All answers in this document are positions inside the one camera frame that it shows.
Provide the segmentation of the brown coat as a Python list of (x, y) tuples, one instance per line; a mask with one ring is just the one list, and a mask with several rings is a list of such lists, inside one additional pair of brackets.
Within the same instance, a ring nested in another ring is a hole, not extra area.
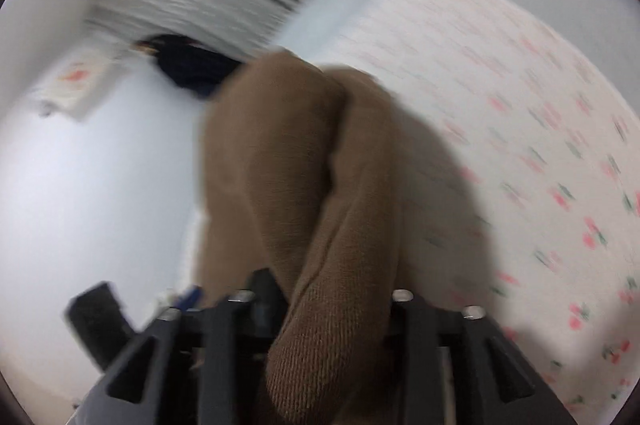
[(213, 303), (266, 268), (288, 301), (259, 423), (372, 419), (399, 263), (398, 137), (373, 78), (290, 52), (240, 67), (209, 104), (198, 282)]

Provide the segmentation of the black hanging garment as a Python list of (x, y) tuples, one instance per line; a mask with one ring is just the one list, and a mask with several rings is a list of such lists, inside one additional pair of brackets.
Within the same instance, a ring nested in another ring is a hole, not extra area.
[(213, 96), (243, 64), (185, 35), (152, 35), (135, 42), (132, 48), (150, 56), (178, 88), (200, 99)]

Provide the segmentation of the cherry print white blanket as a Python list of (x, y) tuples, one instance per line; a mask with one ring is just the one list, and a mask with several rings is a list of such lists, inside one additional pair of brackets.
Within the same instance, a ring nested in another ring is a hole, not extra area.
[(619, 422), (639, 380), (639, 119), (598, 67), (510, 0), (370, 0), (311, 58), (273, 52), (392, 98), (394, 289), (485, 308), (574, 423)]

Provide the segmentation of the white wall box cover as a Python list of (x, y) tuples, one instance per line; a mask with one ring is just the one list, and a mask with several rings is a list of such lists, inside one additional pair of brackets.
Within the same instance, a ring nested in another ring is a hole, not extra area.
[(32, 93), (32, 106), (40, 118), (63, 115), (85, 121), (115, 86), (119, 51), (110, 45), (81, 45), (62, 55)]

